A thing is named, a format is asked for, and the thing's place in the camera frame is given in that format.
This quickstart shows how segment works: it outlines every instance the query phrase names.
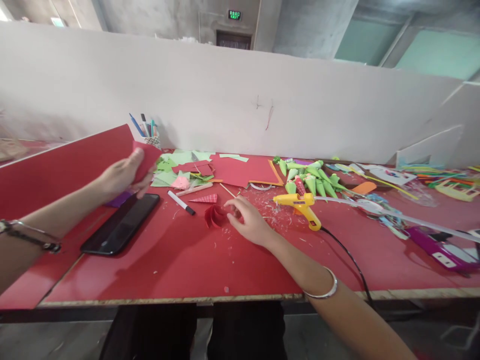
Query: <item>pen holder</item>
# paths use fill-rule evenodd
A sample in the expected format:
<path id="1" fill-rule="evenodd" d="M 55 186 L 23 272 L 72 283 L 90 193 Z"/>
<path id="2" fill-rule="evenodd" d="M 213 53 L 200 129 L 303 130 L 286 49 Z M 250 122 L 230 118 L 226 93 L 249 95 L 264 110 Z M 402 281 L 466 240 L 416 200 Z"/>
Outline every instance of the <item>pen holder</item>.
<path id="1" fill-rule="evenodd" d="M 153 145 L 157 149 L 162 150 L 162 147 L 160 146 L 160 138 L 159 138 L 158 135 L 157 136 L 144 137 L 143 141 L 145 142 L 145 144 Z"/>

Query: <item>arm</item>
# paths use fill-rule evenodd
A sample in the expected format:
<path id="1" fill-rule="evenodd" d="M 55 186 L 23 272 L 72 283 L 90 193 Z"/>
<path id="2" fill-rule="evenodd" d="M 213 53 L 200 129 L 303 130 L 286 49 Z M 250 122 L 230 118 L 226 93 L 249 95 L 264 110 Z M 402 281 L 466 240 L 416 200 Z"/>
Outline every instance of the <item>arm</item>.
<path id="1" fill-rule="evenodd" d="M 229 200 L 225 203 L 228 205 L 235 213 L 228 214 L 233 227 L 254 244 L 268 249 L 305 292 L 323 295 L 330 291 L 330 273 L 271 229 L 244 197 Z M 243 223 L 237 219 L 240 214 Z M 415 359 L 392 328 L 341 281 L 332 297 L 308 300 L 333 332 L 363 359 Z"/>
<path id="2" fill-rule="evenodd" d="M 131 185 L 143 158 L 144 154 L 141 149 L 133 152 L 129 158 L 116 162 L 85 187 L 22 217 L 20 221 L 58 238 L 63 238 L 85 216 L 100 205 L 114 199 L 127 188 L 134 192 L 137 191 L 137 197 L 140 199 L 147 192 L 154 170 L 150 169 L 141 182 Z M 14 228 L 42 241 L 51 242 L 52 240 L 23 226 L 15 225 Z M 37 245 L 5 233 L 0 234 L 0 295 L 43 253 L 44 251 Z"/>

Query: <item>table edge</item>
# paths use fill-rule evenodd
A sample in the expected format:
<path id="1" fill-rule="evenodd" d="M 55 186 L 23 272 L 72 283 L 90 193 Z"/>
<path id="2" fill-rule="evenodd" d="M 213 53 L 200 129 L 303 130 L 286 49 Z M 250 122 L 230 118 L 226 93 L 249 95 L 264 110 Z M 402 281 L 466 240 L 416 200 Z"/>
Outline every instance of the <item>table edge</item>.
<path id="1" fill-rule="evenodd" d="M 364 291 L 356 291 L 360 298 L 366 300 Z M 480 298 L 480 287 L 430 288 L 403 290 L 370 291 L 374 300 L 410 300 L 410 299 L 454 299 Z M 303 293 L 271 294 L 271 295 L 241 295 L 216 297 L 181 297 L 153 299 L 115 299 L 115 300 L 84 300 L 84 301 L 41 301 L 37 308 L 81 307 L 81 306 L 118 306 L 146 304 L 187 304 L 187 303 L 220 303 L 238 301 L 268 301 L 268 300 L 302 300 Z"/>

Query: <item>smartphone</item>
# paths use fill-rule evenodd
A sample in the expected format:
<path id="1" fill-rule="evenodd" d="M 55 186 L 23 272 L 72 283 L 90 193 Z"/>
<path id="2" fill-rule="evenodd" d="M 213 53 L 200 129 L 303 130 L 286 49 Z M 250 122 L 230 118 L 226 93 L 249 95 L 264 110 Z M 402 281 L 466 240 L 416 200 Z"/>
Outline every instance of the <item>smartphone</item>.
<path id="1" fill-rule="evenodd" d="M 159 203 L 160 196 L 145 194 L 140 200 L 130 196 L 80 247 L 86 254 L 113 256 L 128 245 L 140 226 Z"/>

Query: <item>black pants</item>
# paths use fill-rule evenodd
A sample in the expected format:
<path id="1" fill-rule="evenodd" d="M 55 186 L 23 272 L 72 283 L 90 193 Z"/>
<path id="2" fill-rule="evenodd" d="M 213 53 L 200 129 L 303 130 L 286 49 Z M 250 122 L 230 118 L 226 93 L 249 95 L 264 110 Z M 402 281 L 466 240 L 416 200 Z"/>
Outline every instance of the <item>black pants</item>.
<path id="1" fill-rule="evenodd" d="M 124 306 L 108 332 L 100 360 L 190 359 L 195 304 Z M 216 303 L 208 360 L 286 360 L 279 301 Z"/>

